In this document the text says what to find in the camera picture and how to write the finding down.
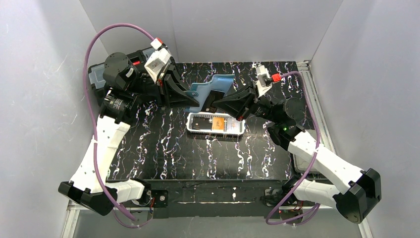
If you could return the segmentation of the black VIP card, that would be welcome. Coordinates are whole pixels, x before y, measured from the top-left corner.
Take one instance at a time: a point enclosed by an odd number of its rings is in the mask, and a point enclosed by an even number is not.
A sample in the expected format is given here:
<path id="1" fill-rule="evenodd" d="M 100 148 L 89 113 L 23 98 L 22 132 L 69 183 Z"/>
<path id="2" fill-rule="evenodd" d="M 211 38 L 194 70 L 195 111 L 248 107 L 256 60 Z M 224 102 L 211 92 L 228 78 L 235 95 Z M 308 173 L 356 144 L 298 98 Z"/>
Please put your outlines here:
<path id="1" fill-rule="evenodd" d="M 201 112 L 216 113 L 217 107 L 213 106 L 213 102 L 224 97 L 225 93 L 222 91 L 211 90 L 206 100 L 203 103 Z"/>

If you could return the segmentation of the blue leather card holder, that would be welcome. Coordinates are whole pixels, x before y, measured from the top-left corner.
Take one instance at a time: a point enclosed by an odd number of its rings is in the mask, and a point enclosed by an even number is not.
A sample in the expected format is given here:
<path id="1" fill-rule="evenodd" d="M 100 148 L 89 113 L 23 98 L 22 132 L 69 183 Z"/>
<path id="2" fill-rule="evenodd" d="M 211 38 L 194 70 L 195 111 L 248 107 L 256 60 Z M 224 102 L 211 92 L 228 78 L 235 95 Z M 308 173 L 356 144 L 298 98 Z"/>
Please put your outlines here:
<path id="1" fill-rule="evenodd" d="M 216 92 L 216 99 L 223 98 L 228 91 L 232 88 L 234 82 L 234 74 L 215 74 L 209 82 L 205 83 L 192 83 L 189 90 L 186 91 L 187 96 L 191 96 L 199 102 L 199 106 L 187 107 L 186 112 L 199 113 L 206 112 L 205 101 L 211 95 L 211 91 Z"/>

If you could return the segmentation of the white plastic basket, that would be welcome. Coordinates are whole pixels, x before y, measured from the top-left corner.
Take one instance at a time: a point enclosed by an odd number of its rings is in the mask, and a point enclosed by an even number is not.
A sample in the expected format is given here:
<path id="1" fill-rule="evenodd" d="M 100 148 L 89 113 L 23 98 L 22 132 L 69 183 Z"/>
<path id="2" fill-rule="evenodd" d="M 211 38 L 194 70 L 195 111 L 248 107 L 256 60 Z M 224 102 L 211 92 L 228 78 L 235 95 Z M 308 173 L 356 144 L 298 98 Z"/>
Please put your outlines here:
<path id="1" fill-rule="evenodd" d="M 245 132 L 244 120 L 224 113 L 189 113 L 186 126 L 191 133 L 241 136 Z"/>

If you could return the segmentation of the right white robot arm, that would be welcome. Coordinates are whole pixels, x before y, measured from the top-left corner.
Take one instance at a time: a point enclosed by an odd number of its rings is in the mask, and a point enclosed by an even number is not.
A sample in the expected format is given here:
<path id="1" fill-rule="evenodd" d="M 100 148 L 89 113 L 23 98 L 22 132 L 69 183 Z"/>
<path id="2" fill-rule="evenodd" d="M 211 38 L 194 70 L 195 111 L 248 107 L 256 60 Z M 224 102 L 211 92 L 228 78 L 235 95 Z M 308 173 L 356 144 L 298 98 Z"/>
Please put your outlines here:
<path id="1" fill-rule="evenodd" d="M 381 200 L 379 172 L 348 163 L 299 125 L 306 107 L 302 100 L 288 98 L 275 104 L 260 96 L 254 86 L 247 86 L 211 105 L 237 120 L 253 114 L 272 122 L 267 130 L 273 143 L 306 160 L 309 169 L 315 168 L 330 181 L 330 184 L 310 181 L 305 175 L 291 179 L 282 189 L 284 197 L 279 205 L 293 197 L 335 208 L 348 221 L 360 224 Z"/>

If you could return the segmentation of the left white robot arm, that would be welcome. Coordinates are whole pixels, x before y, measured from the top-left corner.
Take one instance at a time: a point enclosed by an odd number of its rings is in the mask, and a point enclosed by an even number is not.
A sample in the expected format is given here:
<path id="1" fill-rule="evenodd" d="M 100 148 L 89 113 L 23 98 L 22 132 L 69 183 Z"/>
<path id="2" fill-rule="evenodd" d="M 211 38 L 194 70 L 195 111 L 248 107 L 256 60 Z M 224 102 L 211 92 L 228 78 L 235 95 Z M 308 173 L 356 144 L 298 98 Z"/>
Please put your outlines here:
<path id="1" fill-rule="evenodd" d="M 137 178 L 107 182 L 112 160 L 144 102 L 160 107 L 198 106 L 188 93 L 168 50 L 150 55 L 121 52 L 87 70 L 88 80 L 99 104 L 92 140 L 77 171 L 59 184 L 58 192 L 102 216 L 131 200 L 149 200 L 150 186 Z"/>

